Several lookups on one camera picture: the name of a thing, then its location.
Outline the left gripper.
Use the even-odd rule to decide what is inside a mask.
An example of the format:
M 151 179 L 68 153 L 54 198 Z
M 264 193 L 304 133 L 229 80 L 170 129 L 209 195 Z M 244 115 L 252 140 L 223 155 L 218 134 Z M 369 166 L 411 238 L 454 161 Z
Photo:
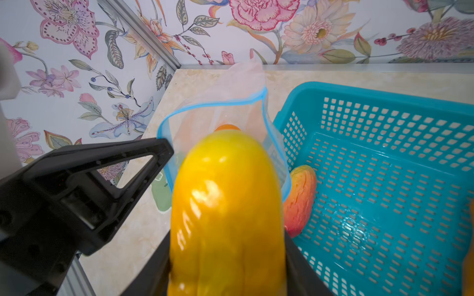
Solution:
M 76 251 L 108 244 L 173 155 L 168 140 L 155 138 L 65 146 L 35 162 L 25 185 L 1 180 L 1 295 L 55 296 Z M 122 188 L 99 173 L 143 157 Z

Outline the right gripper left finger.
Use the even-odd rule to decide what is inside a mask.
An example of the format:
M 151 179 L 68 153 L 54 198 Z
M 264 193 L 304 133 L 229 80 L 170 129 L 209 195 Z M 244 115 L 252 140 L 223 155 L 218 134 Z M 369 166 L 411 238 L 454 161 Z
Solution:
M 169 284 L 170 231 L 121 296 L 166 296 Z

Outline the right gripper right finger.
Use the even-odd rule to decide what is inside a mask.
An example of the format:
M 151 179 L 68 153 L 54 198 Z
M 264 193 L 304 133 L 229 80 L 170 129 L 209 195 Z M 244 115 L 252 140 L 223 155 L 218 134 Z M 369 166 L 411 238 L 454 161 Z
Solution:
M 318 277 L 304 258 L 297 245 L 285 231 L 285 260 L 288 296 L 332 296 L 325 283 Z

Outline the small yellow mango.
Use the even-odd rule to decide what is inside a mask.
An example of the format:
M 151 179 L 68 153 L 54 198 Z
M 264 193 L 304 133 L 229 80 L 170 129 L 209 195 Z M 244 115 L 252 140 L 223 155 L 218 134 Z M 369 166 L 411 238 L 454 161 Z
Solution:
M 280 182 L 261 145 L 221 130 L 197 143 L 175 180 L 170 296 L 284 296 Z

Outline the large orange mango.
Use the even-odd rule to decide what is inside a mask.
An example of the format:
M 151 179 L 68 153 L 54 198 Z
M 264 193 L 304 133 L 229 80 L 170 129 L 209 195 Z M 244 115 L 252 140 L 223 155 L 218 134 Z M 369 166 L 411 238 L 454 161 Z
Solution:
M 238 130 L 238 131 L 240 131 L 240 129 L 239 129 L 236 125 L 223 124 L 223 125 L 217 127 L 217 128 L 215 129 L 215 132 L 217 132 L 217 131 L 222 131 L 222 130 Z

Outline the clear zip-top bag blue zipper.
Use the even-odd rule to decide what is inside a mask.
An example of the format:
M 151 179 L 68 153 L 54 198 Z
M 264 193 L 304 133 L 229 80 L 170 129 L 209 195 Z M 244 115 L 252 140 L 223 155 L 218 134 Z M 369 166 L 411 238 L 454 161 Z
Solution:
M 268 106 L 263 65 L 255 58 L 232 65 L 211 87 L 183 101 L 157 131 L 174 150 L 163 171 L 170 189 L 186 155 L 201 139 L 216 131 L 239 130 L 263 145 L 286 200 L 291 191 L 289 166 L 283 135 L 270 120 Z

